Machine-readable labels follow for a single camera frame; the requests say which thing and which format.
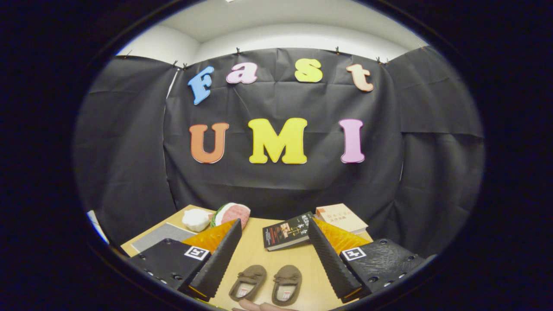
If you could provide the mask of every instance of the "black cloth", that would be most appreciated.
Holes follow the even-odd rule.
[[[317,59],[323,78],[298,82],[295,62]],[[257,81],[229,84],[226,76],[238,63],[258,65]],[[363,92],[346,67],[361,64],[371,72],[374,90]],[[195,106],[188,81],[213,66],[211,94]],[[266,118],[279,133],[289,118],[304,118],[305,164],[252,164],[253,135],[248,122]],[[344,118],[357,118],[366,159],[345,164]],[[215,164],[195,161],[190,153],[189,127],[205,124],[205,150],[213,150],[211,125],[227,122],[225,153]],[[164,123],[169,185],[176,205],[217,209],[227,202],[251,208],[252,217],[289,219],[315,207],[345,203],[359,216],[371,218],[375,209],[394,198],[399,184],[403,141],[393,82],[384,66],[358,56],[315,49],[265,49],[240,56],[202,61],[182,71],[167,99]]]
[[[374,235],[426,257],[442,251],[476,203],[484,173],[484,139],[476,104],[459,74],[426,46],[390,61],[398,96],[404,165],[386,219]]]
[[[86,210],[120,245],[176,212],[163,156],[163,113],[175,69],[115,58],[86,96],[75,128],[75,177]]]
[[[297,81],[301,58],[321,63],[320,82]],[[258,65],[257,80],[229,84],[231,67],[245,62]],[[352,64],[370,71],[373,91],[354,85],[346,70]],[[211,93],[194,105],[187,84],[207,66],[215,69]],[[226,55],[177,72],[165,99],[175,72],[155,60],[117,58],[85,101],[77,176],[86,206],[117,244],[189,204],[217,209],[235,202],[249,206],[252,217],[288,219],[345,203],[375,239],[392,239],[426,257],[447,246],[476,201],[484,166],[478,111],[459,75],[430,47],[389,64],[315,49]],[[279,133],[295,117],[307,120],[307,162],[250,163],[248,122],[266,118]],[[345,118],[364,123],[362,163],[340,160],[338,122]],[[218,122],[229,124],[223,157],[214,164],[195,161],[190,126],[208,126],[204,149],[210,152],[211,126]]]

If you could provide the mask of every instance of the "letter m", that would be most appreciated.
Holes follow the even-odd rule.
[[[277,135],[267,119],[253,119],[248,123],[253,130],[253,154],[249,157],[251,163],[266,163],[264,149],[276,163],[286,147],[282,162],[286,164],[303,164],[307,162],[304,155],[304,128],[307,120],[290,118],[286,120],[282,131]]]

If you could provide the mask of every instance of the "letter i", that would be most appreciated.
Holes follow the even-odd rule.
[[[344,154],[340,158],[344,163],[360,163],[365,160],[365,155],[361,153],[360,130],[363,126],[361,120],[344,119],[340,120],[340,126],[344,130]]]

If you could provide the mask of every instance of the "pair of slippers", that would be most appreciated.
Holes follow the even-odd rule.
[[[229,292],[232,300],[246,299],[252,301],[257,290],[267,277],[265,268],[253,265],[238,274],[238,279]],[[301,286],[301,272],[292,265],[282,267],[275,274],[273,303],[280,306],[290,305],[296,301]]]

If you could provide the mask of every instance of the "white toy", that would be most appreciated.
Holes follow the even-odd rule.
[[[188,229],[196,232],[200,232],[207,227],[210,223],[209,215],[210,212],[201,210],[201,209],[191,209],[184,211],[184,216],[182,217],[182,223],[188,227]]]

